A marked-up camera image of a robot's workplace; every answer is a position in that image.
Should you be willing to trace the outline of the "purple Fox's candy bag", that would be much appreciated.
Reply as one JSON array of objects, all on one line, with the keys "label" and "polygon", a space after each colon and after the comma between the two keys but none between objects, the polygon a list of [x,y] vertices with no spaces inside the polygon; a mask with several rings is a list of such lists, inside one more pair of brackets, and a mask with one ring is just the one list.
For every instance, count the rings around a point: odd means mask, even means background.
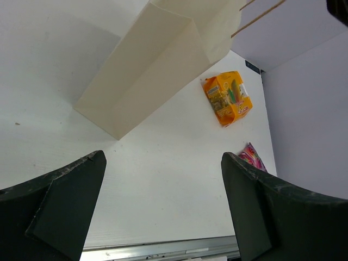
[{"label": "purple Fox's candy bag", "polygon": [[238,153],[238,157],[249,163],[250,165],[267,172],[267,169],[261,159],[261,157],[258,155],[256,149],[253,147],[253,145],[249,142],[243,150],[241,150]]}]

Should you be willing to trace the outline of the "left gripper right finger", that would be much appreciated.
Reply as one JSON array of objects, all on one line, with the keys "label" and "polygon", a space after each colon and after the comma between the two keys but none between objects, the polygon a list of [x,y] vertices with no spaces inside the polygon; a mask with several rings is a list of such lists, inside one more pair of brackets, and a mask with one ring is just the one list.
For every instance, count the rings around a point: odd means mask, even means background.
[{"label": "left gripper right finger", "polygon": [[242,260],[347,260],[347,200],[266,173],[231,152],[222,178]]}]

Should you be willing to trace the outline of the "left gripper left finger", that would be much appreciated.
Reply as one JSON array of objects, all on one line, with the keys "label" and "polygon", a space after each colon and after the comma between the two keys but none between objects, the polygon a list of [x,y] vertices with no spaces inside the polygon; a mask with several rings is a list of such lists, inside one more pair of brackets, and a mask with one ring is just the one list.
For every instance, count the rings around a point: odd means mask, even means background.
[{"label": "left gripper left finger", "polygon": [[94,151],[1,190],[1,260],[79,260],[107,160]]}]

